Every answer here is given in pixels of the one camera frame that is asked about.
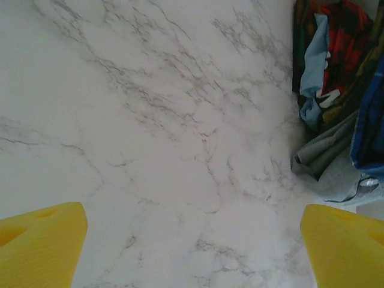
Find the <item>gray fabric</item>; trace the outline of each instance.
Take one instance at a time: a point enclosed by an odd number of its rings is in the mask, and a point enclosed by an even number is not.
[[[367,176],[364,174],[361,176],[361,180],[350,190],[350,194],[353,194],[353,197],[343,201],[342,204],[364,205],[384,200],[384,184],[380,182],[372,186],[362,185],[366,178]]]
[[[351,114],[292,157],[292,171],[325,201],[343,202],[356,195],[361,174],[349,157],[356,117],[357,112]]]

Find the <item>yellow robot part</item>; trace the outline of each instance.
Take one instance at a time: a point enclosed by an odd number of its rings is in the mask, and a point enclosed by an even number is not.
[[[384,287],[384,222],[308,205],[301,232],[318,288]]]
[[[71,287],[86,231],[76,202],[0,220],[0,287]]]

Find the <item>crumpled clothes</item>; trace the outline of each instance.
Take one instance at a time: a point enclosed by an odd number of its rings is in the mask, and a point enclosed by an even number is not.
[[[358,170],[384,181],[384,56],[362,98],[350,156]]]
[[[299,94],[301,76],[304,72],[304,54],[312,41],[317,25],[314,14],[321,10],[315,0],[296,0],[293,17],[293,76],[292,91]],[[298,97],[300,107],[305,103],[305,97]]]
[[[350,1],[323,5],[322,11],[328,16],[331,37],[331,57],[324,72],[322,95],[336,89],[343,93],[356,73],[373,21],[361,7]]]
[[[334,105],[322,113],[320,133],[340,123],[345,117],[359,109],[364,92],[368,88],[379,59],[384,52],[384,0],[380,0],[370,39],[363,53],[355,79],[342,93]]]
[[[316,93],[323,89],[325,59],[329,47],[328,17],[315,14],[315,18],[317,31],[305,52],[305,69],[300,82],[300,94],[307,98],[300,109],[300,116],[313,130],[317,130],[317,119],[321,114],[321,109],[316,103]]]
[[[351,114],[292,157],[292,172],[325,201],[342,202],[351,198],[351,188],[360,179],[349,158],[356,117],[357,112]]]

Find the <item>marble floor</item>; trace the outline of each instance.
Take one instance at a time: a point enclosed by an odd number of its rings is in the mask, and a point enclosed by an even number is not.
[[[80,201],[74,288],[314,287],[293,1],[0,2],[0,218]]]

